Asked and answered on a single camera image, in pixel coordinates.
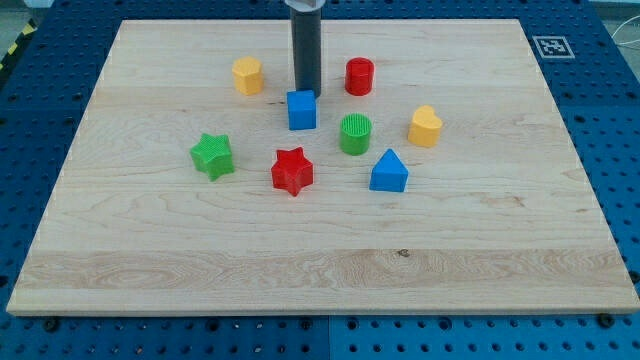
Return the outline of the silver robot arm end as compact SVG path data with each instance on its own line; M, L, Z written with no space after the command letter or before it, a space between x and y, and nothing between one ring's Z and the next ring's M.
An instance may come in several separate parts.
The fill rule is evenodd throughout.
M326 0L285 0L285 4L298 12L313 12L321 9Z

